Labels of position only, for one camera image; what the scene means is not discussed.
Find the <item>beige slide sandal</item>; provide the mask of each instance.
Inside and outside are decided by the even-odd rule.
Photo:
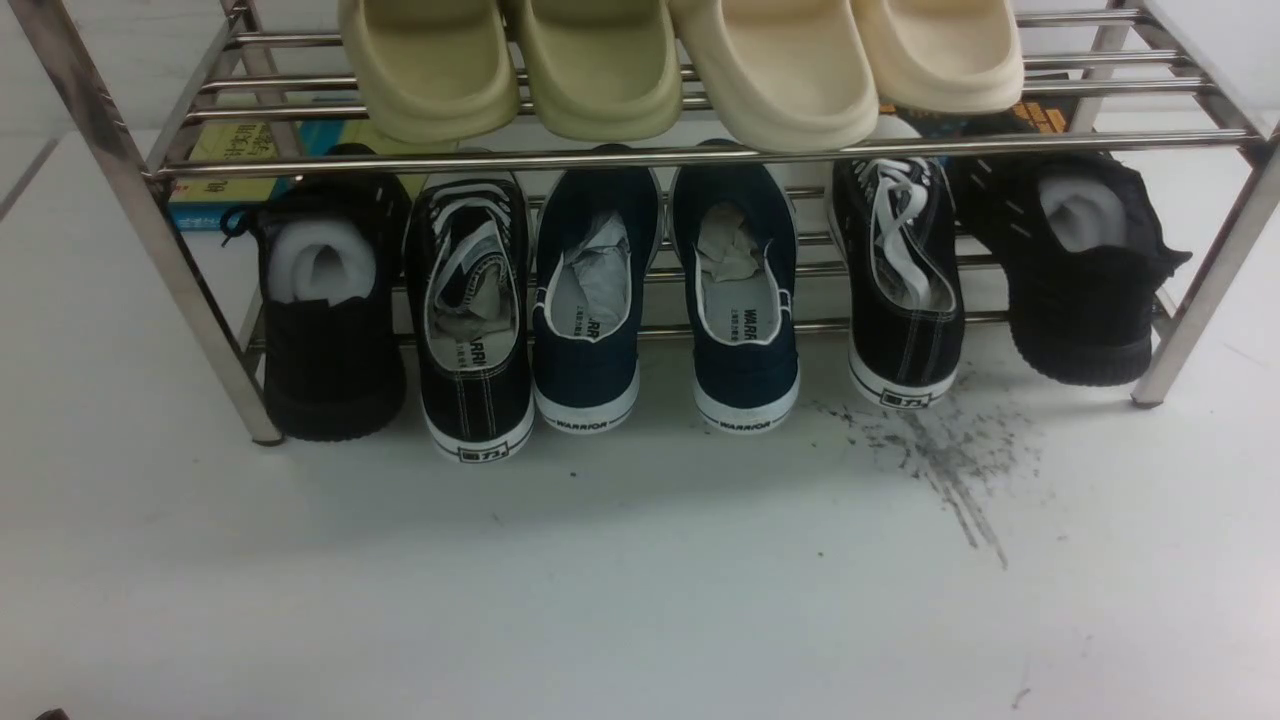
[[[484,135],[520,109],[495,0],[339,0],[369,117],[413,143]]]
[[[506,0],[547,129],[618,142],[680,118],[676,36],[664,0]]]
[[[1007,110],[1023,94],[1010,0],[852,0],[886,99],[937,113]]]
[[[879,99],[849,0],[672,0],[685,49],[733,137],[832,150],[876,128]]]

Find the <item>navy canvas sneaker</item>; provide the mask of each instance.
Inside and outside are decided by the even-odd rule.
[[[631,414],[644,277],[660,232],[653,170],[570,170],[548,193],[532,331],[534,395],[552,427],[593,434]]]
[[[438,173],[404,247],[422,409],[448,457],[502,460],[534,428],[525,295],[529,223],[511,173]]]
[[[791,201],[764,165],[681,168],[671,237],[685,268],[698,409],[730,433],[776,428],[800,395]]]

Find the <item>shoe rack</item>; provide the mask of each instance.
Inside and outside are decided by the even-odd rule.
[[[808,163],[859,158],[906,158],[940,155],[988,155],[1006,152],[1050,152],[1061,150],[1170,150],[1230,146],[1239,150],[1252,173],[1235,206],[1203,256],[1185,300],[1179,305],[1161,293],[1155,302],[1160,336],[1156,357],[1147,375],[1133,391],[1139,407],[1155,407],[1165,401],[1170,387],[1185,364],[1204,327],[1244,264],[1249,250],[1280,204],[1280,133],[1260,128],[1240,109],[1238,95],[1221,73],[1203,61],[1172,27],[1155,0],[1110,0],[1106,8],[1087,12],[1023,13],[1021,28],[1065,26],[1097,27],[1092,50],[1055,55],[1027,56],[1028,70],[1083,70],[1080,79],[1032,79],[1027,97],[1079,97],[1079,110],[1065,135],[1018,135],[946,140],[870,141],[835,151],[769,154],[739,146],[634,149],[616,152],[596,151],[520,151],[413,156],[306,158],[300,152],[294,122],[303,119],[358,119],[367,113],[360,104],[291,104],[291,91],[356,91],[349,74],[280,74],[274,53],[294,47],[337,47],[337,32],[268,32],[261,27],[253,0],[216,0],[225,22],[212,29],[212,40],[178,99],[160,138],[150,155],[143,154],[129,136],[119,109],[95,67],[76,24],[61,0],[9,0],[32,47],[49,72],[77,127],[88,142],[111,190],[137,231],[147,255],[164,279],[210,365],[227,389],[255,442],[265,446],[283,442],[279,429],[268,418],[256,380],[262,336],[260,306],[255,304],[243,322],[233,327],[192,260],[182,233],[169,220],[166,204],[174,179],[288,177],[311,173],[352,170],[390,170],[431,173],[502,168],[508,170],[553,170],[594,167],[678,167],[705,163]],[[1125,40],[1137,33],[1144,50],[1125,50]],[[233,76],[238,67],[243,74]],[[1167,78],[1116,79],[1121,65],[1160,65],[1172,70]],[[692,67],[682,68],[686,83],[684,108],[710,110],[707,96],[690,88],[698,77]],[[521,85],[527,85],[524,72]],[[220,108],[221,92],[251,92],[257,102],[250,106]],[[1217,129],[1093,132],[1103,97],[1135,94],[1192,95],[1213,120]],[[524,101],[521,114],[531,114]],[[270,122],[280,158],[270,161],[189,161],[200,127],[209,122]],[[820,187],[791,187],[795,200],[822,197]],[[532,199],[536,206],[540,199]],[[826,233],[806,233],[801,246],[827,245]],[[845,274],[838,263],[806,263],[801,249],[797,277]],[[960,259],[961,269],[993,266],[989,256]],[[650,282],[678,282],[678,270],[655,270]],[[970,313],[973,324],[1005,320],[1005,313]],[[847,319],[832,318],[796,323],[800,333],[845,332]],[[648,338],[676,338],[689,334],[687,325],[649,327]],[[411,336],[404,342],[412,343]]]

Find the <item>white rubber sole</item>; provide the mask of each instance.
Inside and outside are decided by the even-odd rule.
[[[640,368],[636,368],[631,384],[618,397],[595,407],[568,407],[550,401],[534,383],[534,397],[538,410],[547,424],[571,436],[594,436],[621,425],[631,416],[631,410],[640,397]]]
[[[823,195],[823,205],[827,209],[827,225],[831,228],[831,241],[840,252],[845,268],[849,266],[849,255],[845,250],[845,234],[836,218],[836,206],[832,199],[831,177],[827,178],[827,191]],[[876,405],[893,410],[923,410],[938,401],[955,383],[956,374],[951,373],[946,379],[932,386],[908,387],[887,380],[863,363],[858,355],[858,343],[854,342],[854,310],[849,311],[849,377],[854,380],[854,388]]]
[[[422,418],[426,419],[426,429],[431,433],[431,439],[435,441],[435,448],[449,460],[467,465],[495,462],[515,455],[521,447],[525,447],[525,443],[529,442],[529,436],[534,432],[534,415],[536,415],[534,396],[530,393],[529,410],[525,411],[525,416],[520,419],[520,423],[515,428],[494,439],[467,442],[451,437],[442,432],[440,428],[436,428],[430,415],[426,414],[426,406],[422,406]]]
[[[800,397],[800,373],[791,389],[782,397],[760,407],[730,407],[712,398],[694,378],[694,401],[708,425],[735,436],[758,436],[782,424]]]
[[[852,378],[854,388],[863,397],[890,410],[924,410],[942,398],[956,380],[955,373],[951,373],[945,380],[924,387],[908,387],[886,380],[873,373],[858,356],[858,345],[854,343],[852,333],[849,336],[849,377]]]

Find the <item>black canvas sneaker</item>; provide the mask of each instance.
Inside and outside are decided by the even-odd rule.
[[[1024,128],[996,117],[966,132]],[[1097,152],[955,158],[948,172],[961,224],[1009,277],[1027,363],[1066,384],[1140,378],[1155,293],[1192,256],[1165,246],[1142,176]]]
[[[330,155],[372,155],[362,145]],[[287,436],[343,441],[374,433],[404,401],[392,328],[408,193],[389,173],[317,176],[223,217],[228,237],[259,246],[266,354],[264,402]]]
[[[800,395],[790,200],[764,165],[681,168],[671,228],[685,268],[699,411],[727,433],[778,427]]]
[[[882,118],[877,137],[919,137]],[[854,387],[884,407],[928,407],[955,382],[964,342],[955,217],[934,160],[837,161],[831,237],[849,266]]]
[[[462,462],[502,460],[534,428],[525,292],[529,222],[511,173],[431,176],[404,247],[422,409]]]
[[[553,428],[600,433],[635,407],[644,277],[662,231],[662,190],[645,168],[568,170],[548,193],[538,218],[534,386]]]

